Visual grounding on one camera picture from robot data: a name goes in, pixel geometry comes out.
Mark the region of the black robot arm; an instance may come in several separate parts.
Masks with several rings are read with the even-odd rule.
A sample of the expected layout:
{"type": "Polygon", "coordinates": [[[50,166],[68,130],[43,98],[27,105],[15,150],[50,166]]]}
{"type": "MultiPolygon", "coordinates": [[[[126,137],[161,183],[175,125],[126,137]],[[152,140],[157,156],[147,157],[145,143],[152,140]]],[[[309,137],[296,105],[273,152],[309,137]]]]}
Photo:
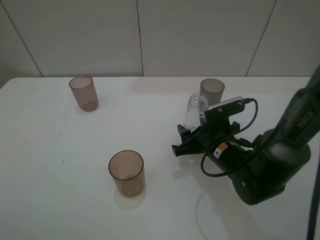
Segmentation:
{"type": "Polygon", "coordinates": [[[209,107],[195,130],[178,125],[181,144],[172,146],[177,157],[202,154],[213,161],[250,206],[282,193],[310,160],[308,143],[320,130],[320,72],[294,94],[276,127],[251,142],[236,138],[244,129],[229,118],[252,101],[238,96],[209,107]]]}

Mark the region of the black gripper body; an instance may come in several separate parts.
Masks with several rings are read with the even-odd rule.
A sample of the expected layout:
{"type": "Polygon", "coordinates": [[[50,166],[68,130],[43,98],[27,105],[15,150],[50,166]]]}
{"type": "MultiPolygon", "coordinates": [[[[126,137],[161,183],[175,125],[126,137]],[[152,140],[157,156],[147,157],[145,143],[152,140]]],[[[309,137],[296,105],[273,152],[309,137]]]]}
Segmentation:
{"type": "Polygon", "coordinates": [[[235,137],[236,134],[243,131],[244,129],[240,127],[240,130],[226,137],[215,138],[204,128],[204,125],[197,127],[192,133],[196,133],[204,153],[200,162],[201,171],[207,172],[205,169],[207,158],[223,173],[234,173],[239,170],[240,166],[243,166],[253,155],[253,144],[244,138],[235,137]]]}

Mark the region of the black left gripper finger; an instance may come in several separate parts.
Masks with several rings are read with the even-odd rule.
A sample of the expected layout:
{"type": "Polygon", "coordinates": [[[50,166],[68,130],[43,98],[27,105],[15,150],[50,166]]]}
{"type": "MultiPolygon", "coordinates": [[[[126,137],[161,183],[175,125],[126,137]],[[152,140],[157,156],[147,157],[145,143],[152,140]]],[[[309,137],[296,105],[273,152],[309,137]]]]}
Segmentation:
{"type": "Polygon", "coordinates": [[[180,145],[172,145],[172,152],[176,157],[203,153],[197,134],[192,132],[192,136],[187,140],[181,140],[180,145]]]}

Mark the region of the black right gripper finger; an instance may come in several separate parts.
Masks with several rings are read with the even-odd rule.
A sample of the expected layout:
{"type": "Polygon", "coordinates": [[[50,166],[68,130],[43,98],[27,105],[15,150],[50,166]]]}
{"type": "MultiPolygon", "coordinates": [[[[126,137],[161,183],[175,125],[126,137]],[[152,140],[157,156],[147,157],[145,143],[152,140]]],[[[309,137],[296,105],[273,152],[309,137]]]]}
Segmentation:
{"type": "Polygon", "coordinates": [[[185,128],[183,125],[177,125],[177,131],[181,140],[187,140],[192,136],[192,131],[189,128],[185,128]]]}

